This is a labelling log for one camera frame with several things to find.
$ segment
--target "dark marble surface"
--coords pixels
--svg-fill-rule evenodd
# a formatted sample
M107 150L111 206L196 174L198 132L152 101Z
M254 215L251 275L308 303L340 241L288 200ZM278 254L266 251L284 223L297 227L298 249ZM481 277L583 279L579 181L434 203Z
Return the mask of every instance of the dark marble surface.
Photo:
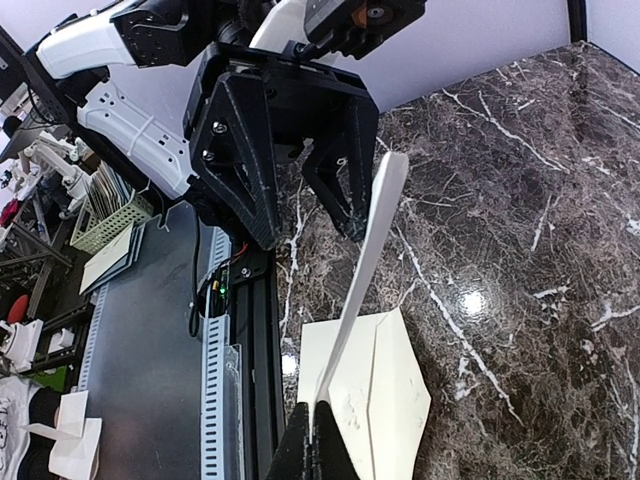
M640 79L574 45L385 114L379 144L411 171L362 313L400 306L433 397L415 478L640 477ZM290 411L359 250L297 180L282 203Z

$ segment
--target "screw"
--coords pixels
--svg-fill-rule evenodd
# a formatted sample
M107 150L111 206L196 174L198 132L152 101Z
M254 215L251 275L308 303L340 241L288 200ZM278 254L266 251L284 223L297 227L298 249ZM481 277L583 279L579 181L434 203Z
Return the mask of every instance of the screw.
M374 19L384 17L384 8L371 7L369 10L367 10L367 17L374 18Z
M211 127L211 130L213 130L213 133L215 133L216 135L224 135L225 133L227 133L228 128L224 123L213 122L213 127Z

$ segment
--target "gray table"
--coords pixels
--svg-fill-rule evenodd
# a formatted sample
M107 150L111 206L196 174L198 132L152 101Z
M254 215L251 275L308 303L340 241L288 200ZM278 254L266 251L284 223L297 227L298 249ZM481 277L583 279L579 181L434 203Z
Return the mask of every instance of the gray table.
M101 292L81 378L88 415L104 420L98 479L200 478L202 347L187 332L194 222L187 204L170 211L170 232L152 220L138 262ZM202 228L199 275L211 235Z

